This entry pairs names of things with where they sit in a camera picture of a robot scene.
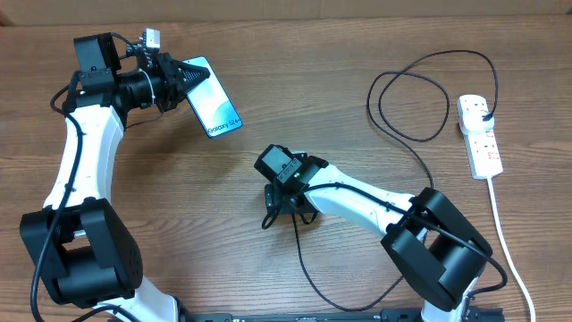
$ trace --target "power strip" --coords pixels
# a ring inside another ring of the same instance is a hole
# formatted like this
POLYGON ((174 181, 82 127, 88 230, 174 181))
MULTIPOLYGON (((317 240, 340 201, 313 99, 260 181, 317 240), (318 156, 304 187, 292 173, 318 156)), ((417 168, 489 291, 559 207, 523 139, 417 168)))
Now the power strip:
POLYGON ((536 321, 536 312, 534 311, 533 299, 530 297, 525 283, 520 278, 515 268, 512 258, 509 254, 509 248, 504 240, 502 233, 501 221, 499 219, 499 210, 497 209, 497 201, 494 196, 492 187, 492 178, 502 173, 501 155, 499 154, 499 146, 494 137, 494 117, 491 120, 484 121, 483 116, 489 113, 486 100, 477 95, 463 95, 457 101, 459 126, 465 138, 465 146, 467 147, 468 163, 471 167, 473 178, 478 180, 485 179, 489 187, 491 196, 492 216, 494 217, 494 225, 499 235, 500 246, 509 263, 510 271, 517 280, 520 290, 525 295, 526 303, 530 311, 531 322, 536 321))

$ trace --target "brown tabletop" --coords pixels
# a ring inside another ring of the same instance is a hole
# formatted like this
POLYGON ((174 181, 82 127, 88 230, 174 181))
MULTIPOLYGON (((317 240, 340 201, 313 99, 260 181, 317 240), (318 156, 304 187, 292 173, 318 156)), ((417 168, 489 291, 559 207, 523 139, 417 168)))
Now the brown tabletop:
MULTIPOLYGON (((0 320, 32 319, 33 264, 18 225, 22 214, 41 209, 60 165, 65 127, 48 101, 78 68, 72 40, 107 31, 136 38, 144 27, 0 28, 0 320)), ((266 182, 253 164, 268 144, 278 143, 325 158, 364 182, 417 194, 428 184, 425 173, 368 121, 366 93, 381 72, 399 70, 428 53, 463 48, 488 55, 499 74, 495 131, 505 172, 494 184, 510 253, 539 320, 570 320, 569 16, 153 27, 161 30, 163 51, 174 58, 209 59, 244 122, 239 131, 210 140, 182 102, 160 121, 124 135, 114 165, 113 204, 139 244, 145 275, 163 292, 197 313, 336 312, 302 274, 290 217, 260 229, 266 182)), ((491 104, 491 71, 479 57, 458 54, 435 57, 414 72, 441 83, 449 92, 451 113, 440 136, 411 146, 433 172, 435 188, 487 238, 494 257, 508 269, 486 183, 469 172, 454 104, 467 93, 483 95, 491 104)), ((435 132, 445 113, 442 93, 421 80, 396 81, 383 102, 395 126, 416 137, 435 132)), ((157 114, 155 108, 136 111, 128 122, 157 114)), ((310 275, 341 305, 363 306, 400 276, 373 235, 336 216, 301 227, 300 238, 310 275)), ((498 280, 487 267, 479 285, 498 280)), ((43 285, 39 303, 49 320, 85 312, 55 305, 43 285)), ((479 295, 473 303, 504 308, 508 321, 527 320, 512 275, 506 288, 479 295)), ((401 283, 372 310, 422 304, 401 283)))

